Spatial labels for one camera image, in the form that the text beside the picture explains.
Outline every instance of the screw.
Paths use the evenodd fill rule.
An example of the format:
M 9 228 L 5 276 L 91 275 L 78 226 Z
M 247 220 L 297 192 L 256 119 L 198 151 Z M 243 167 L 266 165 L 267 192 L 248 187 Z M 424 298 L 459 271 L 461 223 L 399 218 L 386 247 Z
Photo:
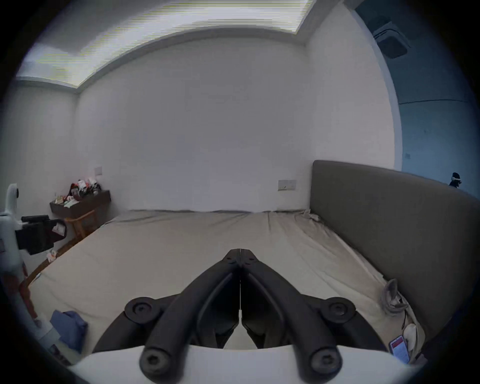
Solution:
M 348 309 L 344 303 L 333 303 L 330 304 L 328 309 L 337 316 L 343 316 L 347 313 Z
M 342 359 L 334 348 L 316 351 L 310 359 L 311 368 L 320 374 L 336 373 L 342 366 Z
M 160 349 L 148 349 L 140 358 L 140 367 L 147 375 L 162 375 L 170 369 L 170 355 Z
M 132 308 L 133 313 L 139 314 L 140 312 L 150 312 L 152 307 L 147 303 L 137 303 Z

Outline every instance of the gray cloth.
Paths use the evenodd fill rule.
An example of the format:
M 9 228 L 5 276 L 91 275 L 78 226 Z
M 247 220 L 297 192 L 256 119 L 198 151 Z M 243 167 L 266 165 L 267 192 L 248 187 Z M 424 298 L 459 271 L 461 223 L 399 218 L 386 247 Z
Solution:
M 398 295 L 396 279 L 390 280 L 385 285 L 380 302 L 382 303 L 382 309 L 391 316 L 403 313 L 408 308 L 408 304 L 404 303 Z

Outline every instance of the clutter on shelf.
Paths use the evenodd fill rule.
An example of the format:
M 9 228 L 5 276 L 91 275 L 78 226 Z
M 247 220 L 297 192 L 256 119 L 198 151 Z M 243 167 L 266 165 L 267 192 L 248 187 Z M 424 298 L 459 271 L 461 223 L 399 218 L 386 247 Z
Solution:
M 72 183 L 68 194 L 66 196 L 57 196 L 53 202 L 68 208 L 77 204 L 86 196 L 97 195 L 101 190 L 102 188 L 98 181 L 89 177 L 86 180 L 78 180 L 78 182 Z

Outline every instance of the ceiling light panel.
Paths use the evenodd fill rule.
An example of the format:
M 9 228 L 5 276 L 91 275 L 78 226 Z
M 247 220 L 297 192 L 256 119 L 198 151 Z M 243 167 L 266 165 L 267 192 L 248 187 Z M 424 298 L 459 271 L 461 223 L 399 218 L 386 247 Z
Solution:
M 187 0 L 136 15 L 98 35 L 77 53 L 37 43 L 25 57 L 19 78 L 77 88 L 99 69 L 136 48 L 196 29 L 256 27 L 295 34 L 316 0 Z

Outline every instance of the mattress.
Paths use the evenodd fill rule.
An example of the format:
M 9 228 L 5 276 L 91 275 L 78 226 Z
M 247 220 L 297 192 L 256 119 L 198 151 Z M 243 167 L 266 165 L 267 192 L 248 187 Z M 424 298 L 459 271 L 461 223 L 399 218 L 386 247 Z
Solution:
M 380 306 L 386 281 L 358 252 L 308 212 L 129 211 L 106 223 L 49 265 L 30 285 L 37 312 L 77 311 L 89 328 L 83 355 L 136 297 L 180 293 L 233 248 L 250 249 L 300 293 L 351 300 L 385 345 L 402 333 L 404 315 Z M 414 322 L 409 310 L 407 323 Z M 245 345 L 239 338 L 229 348 Z

